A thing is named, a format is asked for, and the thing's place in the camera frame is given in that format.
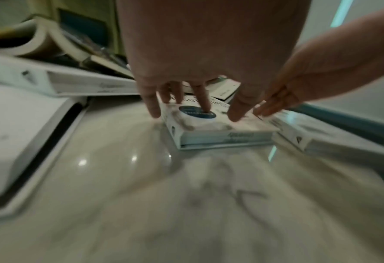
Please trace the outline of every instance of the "wall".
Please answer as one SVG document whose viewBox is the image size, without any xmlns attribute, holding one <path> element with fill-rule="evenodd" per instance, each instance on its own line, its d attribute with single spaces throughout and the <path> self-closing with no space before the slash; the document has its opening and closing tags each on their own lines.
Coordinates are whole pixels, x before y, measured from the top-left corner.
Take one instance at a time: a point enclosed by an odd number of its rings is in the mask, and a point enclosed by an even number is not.
<svg viewBox="0 0 384 263">
<path fill-rule="evenodd" d="M 339 4 L 339 0 L 313 0 L 299 42 L 304 42 L 328 30 Z M 382 8 L 384 8 L 384 0 L 354 0 L 345 22 Z M 352 93 L 309 104 L 384 124 L 384 78 Z"/>
</svg>

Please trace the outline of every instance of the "marble table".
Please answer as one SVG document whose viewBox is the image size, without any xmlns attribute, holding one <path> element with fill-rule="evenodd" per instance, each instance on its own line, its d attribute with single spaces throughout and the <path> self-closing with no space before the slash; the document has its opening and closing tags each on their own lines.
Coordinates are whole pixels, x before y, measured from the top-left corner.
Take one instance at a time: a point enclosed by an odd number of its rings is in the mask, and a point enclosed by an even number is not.
<svg viewBox="0 0 384 263">
<path fill-rule="evenodd" d="M 384 183 L 282 139 L 180 152 L 137 98 L 97 99 L 0 263 L 117 262 L 384 262 Z"/>
</svg>

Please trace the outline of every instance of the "person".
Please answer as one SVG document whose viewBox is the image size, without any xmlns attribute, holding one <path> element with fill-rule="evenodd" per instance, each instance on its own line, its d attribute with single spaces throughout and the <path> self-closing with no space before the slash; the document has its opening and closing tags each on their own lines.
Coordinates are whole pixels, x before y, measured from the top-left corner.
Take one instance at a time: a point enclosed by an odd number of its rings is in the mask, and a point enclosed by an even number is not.
<svg viewBox="0 0 384 263">
<path fill-rule="evenodd" d="M 255 108 L 268 116 L 304 101 L 335 96 L 384 76 L 384 10 L 312 39 L 294 51 L 310 0 L 117 1 L 120 29 L 139 93 L 151 116 L 156 96 L 183 100 L 190 83 L 204 110 L 204 83 L 241 82 L 228 117 Z"/>
</svg>

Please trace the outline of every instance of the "publisher logo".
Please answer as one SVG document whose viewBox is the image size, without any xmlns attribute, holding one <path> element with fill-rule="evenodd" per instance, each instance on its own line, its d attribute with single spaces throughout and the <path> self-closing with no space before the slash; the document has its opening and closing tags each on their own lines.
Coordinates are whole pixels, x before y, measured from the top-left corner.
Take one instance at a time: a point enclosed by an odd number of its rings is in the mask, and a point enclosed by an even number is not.
<svg viewBox="0 0 384 263">
<path fill-rule="evenodd" d="M 213 119 L 216 117 L 212 111 L 204 112 L 201 107 L 196 106 L 180 106 L 179 110 L 184 114 L 201 119 Z"/>
</svg>

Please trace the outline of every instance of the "marble tabletop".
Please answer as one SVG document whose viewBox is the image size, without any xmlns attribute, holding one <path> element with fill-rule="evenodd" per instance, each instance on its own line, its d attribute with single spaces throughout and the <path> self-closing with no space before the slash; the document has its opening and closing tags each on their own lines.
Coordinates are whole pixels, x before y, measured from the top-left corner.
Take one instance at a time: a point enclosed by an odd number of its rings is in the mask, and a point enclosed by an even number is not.
<svg viewBox="0 0 384 263">
<path fill-rule="evenodd" d="M 10 262 L 384 262 L 384 183 L 282 139 L 178 151 L 137 98 L 100 98 L 0 221 Z"/>
</svg>

